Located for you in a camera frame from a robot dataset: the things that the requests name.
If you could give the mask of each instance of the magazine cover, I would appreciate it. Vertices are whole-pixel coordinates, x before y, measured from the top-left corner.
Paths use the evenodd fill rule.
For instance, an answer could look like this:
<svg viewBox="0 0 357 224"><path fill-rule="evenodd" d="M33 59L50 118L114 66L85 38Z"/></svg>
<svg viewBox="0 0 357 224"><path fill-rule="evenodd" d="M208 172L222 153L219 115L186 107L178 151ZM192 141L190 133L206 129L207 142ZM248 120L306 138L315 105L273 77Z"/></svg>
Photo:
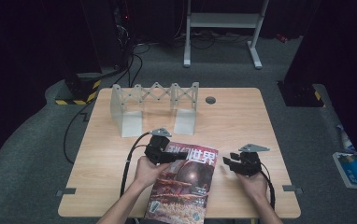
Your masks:
<svg viewBox="0 0 357 224"><path fill-rule="evenodd" d="M187 152L188 156L173 162L156 180L144 219L203 223L219 151L175 142L170 142L166 151Z"/></svg>
<svg viewBox="0 0 357 224"><path fill-rule="evenodd" d="M357 189L357 154L336 152L333 158L347 188Z"/></svg>

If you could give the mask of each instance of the black cable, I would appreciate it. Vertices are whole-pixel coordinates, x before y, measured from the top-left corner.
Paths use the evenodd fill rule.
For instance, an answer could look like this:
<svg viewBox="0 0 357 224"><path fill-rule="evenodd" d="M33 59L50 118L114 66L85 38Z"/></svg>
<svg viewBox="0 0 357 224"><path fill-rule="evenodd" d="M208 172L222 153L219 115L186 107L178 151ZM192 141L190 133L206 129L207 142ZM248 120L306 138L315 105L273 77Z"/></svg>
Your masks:
<svg viewBox="0 0 357 224"><path fill-rule="evenodd" d="M138 148L138 147L146 147L147 145L138 145L137 147L135 148Z"/></svg>
<svg viewBox="0 0 357 224"><path fill-rule="evenodd" d="M184 23L184 14L185 14L185 3L184 3L184 0L182 0L181 21L180 21L180 24L179 24L179 27L178 27L178 31L176 32L176 34L173 37L178 36L179 32L181 31L182 24Z"/></svg>
<svg viewBox="0 0 357 224"><path fill-rule="evenodd" d="M76 116L74 116L70 123L68 124L67 128L65 129L65 133L64 133L64 139L63 139L63 153L64 153L64 156L65 156L65 159L70 162L71 164L74 164L73 161L71 161L69 158L68 158L68 155L67 155L67 151L66 151L66 147L65 147L65 142L67 140L67 135L68 135L68 130L70 129L70 126L71 124L74 122L74 119L79 115L79 114L82 114L82 111L85 110L89 105L91 105L93 102L95 102L95 99L94 98L91 102L89 102L87 105L85 105L84 107L82 107L80 109L80 111L76 114Z"/></svg>
<svg viewBox="0 0 357 224"><path fill-rule="evenodd" d="M150 133L143 133L141 134L137 140L135 141L135 143L133 144L132 148L130 149L130 152L128 154L128 157L126 159L126 163L125 163L125 169L123 170L123 177L122 177L122 182L121 182L121 193L120 193L120 197L123 195L123 193L125 192L125 184L126 184L126 178L128 176L128 171L129 171L129 165L130 165L130 160L132 159L132 154L133 151L135 151L135 149L137 148L137 144L138 142L147 134Z"/></svg>
<svg viewBox="0 0 357 224"><path fill-rule="evenodd" d="M138 44L138 45L136 45L135 46L135 48L137 48L137 47L139 47L139 46L148 46L148 48L146 49L146 50L143 50L143 51L140 51L140 52L135 52L134 51L134 54L143 54L143 53L146 53L146 52L148 52L150 49L151 49L151 45L150 44Z"/></svg>
<svg viewBox="0 0 357 224"><path fill-rule="evenodd" d="M130 87L130 69L128 69L128 87Z"/></svg>
<svg viewBox="0 0 357 224"><path fill-rule="evenodd" d="M227 43L227 44L235 44L235 43L240 43L240 42L243 42L243 41L246 41L250 38L250 35L248 35L247 37L241 39L241 40L238 40L240 37L242 37L242 35L238 35L238 36L232 36L232 37L235 37L235 39L232 39L232 40L222 40L222 39L219 39L219 38L216 38L216 42L217 43Z"/></svg>
<svg viewBox="0 0 357 224"><path fill-rule="evenodd" d="M122 67L121 69L119 69L117 71L110 72L110 73L104 74L104 75L99 76L99 77L84 77L82 79L85 79L87 81L96 81L96 80L101 80L101 79L106 78L106 77L113 77L113 76L116 76L119 73L123 72L125 70L125 68L126 67Z"/></svg>
<svg viewBox="0 0 357 224"><path fill-rule="evenodd" d="M185 46L185 39L180 39L178 38L174 43L173 43L173 46L172 48L173 49L178 49L178 48L182 48Z"/></svg>
<svg viewBox="0 0 357 224"><path fill-rule="evenodd" d="M126 73L129 72L129 69L132 67L133 60L134 60L134 57L132 56L132 61L130 62L129 66L126 68L126 71L114 82L114 84L117 84L121 80L121 78L123 78L126 75Z"/></svg>
<svg viewBox="0 0 357 224"><path fill-rule="evenodd" d="M140 72L141 68L143 67L143 60L138 55L134 54L134 56L136 56L140 60L140 67L137 69L137 72L136 72L135 76L133 77L132 83L129 85L130 88L133 88L133 84L135 83L135 79L137 78L138 73Z"/></svg>
<svg viewBox="0 0 357 224"><path fill-rule="evenodd" d="M80 115L83 115L83 122L89 122L88 113L80 113Z"/></svg>
<svg viewBox="0 0 357 224"><path fill-rule="evenodd" d="M191 42L191 47L194 47L195 49L209 49L209 48L211 48L211 47L216 43L216 38L215 38L213 35L210 35L210 36L211 36L210 39L205 39L205 40L200 39L200 38L196 38L197 40L200 40L200 41L209 41L209 40L212 40L212 42L211 42L211 44L210 44L209 46L204 47L204 48L199 48L199 47L197 47L197 46L193 43L193 41L192 41L192 42Z"/></svg>
<svg viewBox="0 0 357 224"><path fill-rule="evenodd" d="M260 171L260 173L264 176L264 178L266 179L266 182L268 183L269 193L271 195L270 204L271 204L271 207L275 210L275 202L276 202L275 189L271 182L271 176L269 175L269 171L268 171L268 169L266 169L265 165L263 165L262 163L261 163L261 165L265 168L266 172L268 173L268 176L266 176L266 174L262 170Z"/></svg>

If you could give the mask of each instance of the dark background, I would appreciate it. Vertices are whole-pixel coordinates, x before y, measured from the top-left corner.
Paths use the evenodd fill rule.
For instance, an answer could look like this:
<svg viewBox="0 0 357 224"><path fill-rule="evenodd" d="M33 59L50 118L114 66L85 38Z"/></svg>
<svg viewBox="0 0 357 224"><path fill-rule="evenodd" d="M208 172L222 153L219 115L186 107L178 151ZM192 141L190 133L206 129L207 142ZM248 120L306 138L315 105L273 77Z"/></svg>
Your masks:
<svg viewBox="0 0 357 224"><path fill-rule="evenodd" d="M80 1L70 2L72 7L68 8L73 11L66 11L68 19L74 11L81 13ZM142 0L129 1L129 6L144 4L141 2ZM182 3L173 0L150 1L154 4L163 2L166 3L165 8L176 11L172 14L175 16L169 20L177 28ZM324 84L338 116L357 148L357 1L325 2L321 1L316 10L319 1L271 0L261 37L274 38L281 34L291 39L305 35L285 82ZM260 1L211 1L203 7L202 4L203 1L193 1L194 10L257 11ZM136 15L136 10L138 8L134 7L132 13L135 14L130 15L131 23L135 27L135 33L138 31L141 34L142 24L136 17L139 15ZM45 89L64 78L58 69L56 55L50 51L50 33L44 25L44 12L39 0L0 0L0 148L26 119L45 105ZM79 32L76 41L94 41L89 38L91 31L87 29L86 20L78 22L75 26L78 29L73 29ZM63 40L63 46L70 41ZM63 49L64 59L82 53L84 62L95 63L95 58L90 57L93 54L91 47L96 48L92 43L83 45L82 49L75 49L77 52ZM79 70L98 72L93 65L79 68L84 64L67 61L73 73Z"/></svg>

